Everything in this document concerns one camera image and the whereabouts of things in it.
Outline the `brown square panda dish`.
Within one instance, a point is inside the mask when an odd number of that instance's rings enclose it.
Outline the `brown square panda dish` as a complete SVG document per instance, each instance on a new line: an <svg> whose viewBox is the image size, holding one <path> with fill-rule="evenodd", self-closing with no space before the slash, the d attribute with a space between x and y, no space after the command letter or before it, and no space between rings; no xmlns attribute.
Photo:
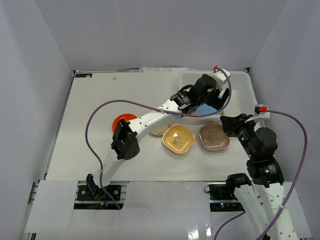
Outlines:
<svg viewBox="0 0 320 240"><path fill-rule="evenodd" d="M202 126L199 130L199 137L203 147L209 151L223 150L230 145L230 139L224 133L221 124Z"/></svg>

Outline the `blue round plate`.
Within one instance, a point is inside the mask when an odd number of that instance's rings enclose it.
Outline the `blue round plate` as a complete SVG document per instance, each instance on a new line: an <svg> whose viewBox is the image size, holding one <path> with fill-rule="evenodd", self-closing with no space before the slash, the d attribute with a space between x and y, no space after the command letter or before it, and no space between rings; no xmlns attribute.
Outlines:
<svg viewBox="0 0 320 240"><path fill-rule="evenodd" d="M221 115L223 113L223 110L218 109L216 110L213 107L210 107L209 105L206 104L206 99L204 99L203 104L200 105L194 112L191 112L191 115L199 116L199 115L207 115L207 114L212 114L215 113L216 115Z"/></svg>

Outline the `yellow square panda dish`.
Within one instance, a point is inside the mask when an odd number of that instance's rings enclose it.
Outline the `yellow square panda dish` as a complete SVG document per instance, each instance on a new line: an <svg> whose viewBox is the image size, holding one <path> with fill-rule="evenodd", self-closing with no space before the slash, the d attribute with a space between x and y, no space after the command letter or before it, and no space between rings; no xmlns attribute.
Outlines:
<svg viewBox="0 0 320 240"><path fill-rule="evenodd" d="M182 125L171 126L162 136L163 144L178 155L186 153L195 142L195 135Z"/></svg>

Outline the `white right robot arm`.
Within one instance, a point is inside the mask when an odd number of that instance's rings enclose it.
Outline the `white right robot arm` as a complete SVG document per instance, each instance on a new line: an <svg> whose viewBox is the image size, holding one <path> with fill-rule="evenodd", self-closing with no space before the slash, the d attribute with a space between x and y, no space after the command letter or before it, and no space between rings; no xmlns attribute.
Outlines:
<svg viewBox="0 0 320 240"><path fill-rule="evenodd" d="M238 199L260 240L296 240L289 210L285 208L285 178L275 158L276 133L267 127L255 129L269 118L268 108L256 105L253 115L221 116L223 131L237 138L248 156L248 173L231 174L226 179L226 195Z"/></svg>

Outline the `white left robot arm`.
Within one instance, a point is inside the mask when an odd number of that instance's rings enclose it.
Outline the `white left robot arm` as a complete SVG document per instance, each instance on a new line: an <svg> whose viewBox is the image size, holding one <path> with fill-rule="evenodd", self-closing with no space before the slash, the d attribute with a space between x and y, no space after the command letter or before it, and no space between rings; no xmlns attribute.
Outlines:
<svg viewBox="0 0 320 240"><path fill-rule="evenodd" d="M215 113L222 111L229 101L231 88L228 87L223 95L224 84L230 83L230 74L219 70L211 75L203 74L194 84L183 86L159 107L150 107L150 111L132 120L120 119L115 127L106 159L98 157L100 168L96 174L88 174L86 186L88 193L99 200L111 194L106 187L120 166L135 158L139 152L139 142L150 132L161 125L182 117L194 118L195 111L209 105Z"/></svg>

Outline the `white plastic bin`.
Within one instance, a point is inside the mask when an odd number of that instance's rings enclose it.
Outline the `white plastic bin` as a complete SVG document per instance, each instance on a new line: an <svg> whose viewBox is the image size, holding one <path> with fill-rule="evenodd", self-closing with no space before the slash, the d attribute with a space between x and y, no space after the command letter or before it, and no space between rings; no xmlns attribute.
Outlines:
<svg viewBox="0 0 320 240"><path fill-rule="evenodd" d="M178 75L178 88L193 85L203 74L212 76L212 71L194 70L183 71ZM231 100L223 110L225 116L236 117L240 114L254 115L258 104L249 74L243 71L232 71L230 76ZM203 125L210 121L218 121L220 114L206 117L182 117L181 124Z"/></svg>

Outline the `beige patterned small plate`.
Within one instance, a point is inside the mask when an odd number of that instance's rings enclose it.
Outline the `beige patterned small plate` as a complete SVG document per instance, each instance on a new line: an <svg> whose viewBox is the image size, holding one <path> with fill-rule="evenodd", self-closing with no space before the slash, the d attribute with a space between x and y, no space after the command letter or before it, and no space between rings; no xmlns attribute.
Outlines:
<svg viewBox="0 0 320 240"><path fill-rule="evenodd" d="M150 134L153 136L163 136L164 133L166 133L167 130L169 128L171 128L171 126L173 126L173 125L174 125L174 122L169 122L166 125L163 125L157 129L155 129L154 131L151 131Z"/></svg>

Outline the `black label sticker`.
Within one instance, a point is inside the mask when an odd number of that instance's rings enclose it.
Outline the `black label sticker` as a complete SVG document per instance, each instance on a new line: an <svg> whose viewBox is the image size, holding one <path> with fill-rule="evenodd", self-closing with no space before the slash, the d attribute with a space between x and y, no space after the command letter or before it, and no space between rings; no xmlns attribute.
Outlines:
<svg viewBox="0 0 320 240"><path fill-rule="evenodd" d="M75 78L91 78L93 76L92 73L77 73L75 74Z"/></svg>

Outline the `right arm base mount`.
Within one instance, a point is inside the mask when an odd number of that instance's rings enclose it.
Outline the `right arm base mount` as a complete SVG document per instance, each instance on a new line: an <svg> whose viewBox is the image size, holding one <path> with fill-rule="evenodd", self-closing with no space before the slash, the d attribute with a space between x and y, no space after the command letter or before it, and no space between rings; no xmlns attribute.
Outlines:
<svg viewBox="0 0 320 240"><path fill-rule="evenodd" d="M230 194L225 184L208 184L203 191L209 195L209 206L212 213L244 211L239 200Z"/></svg>

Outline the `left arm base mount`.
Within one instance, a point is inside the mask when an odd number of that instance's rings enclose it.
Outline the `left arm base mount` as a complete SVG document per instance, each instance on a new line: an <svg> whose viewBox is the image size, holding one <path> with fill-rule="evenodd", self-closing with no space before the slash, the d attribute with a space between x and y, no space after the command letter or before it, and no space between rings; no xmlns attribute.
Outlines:
<svg viewBox="0 0 320 240"><path fill-rule="evenodd" d="M121 210L126 197L126 185L112 183L103 190L89 174L79 181L74 200L75 210Z"/></svg>

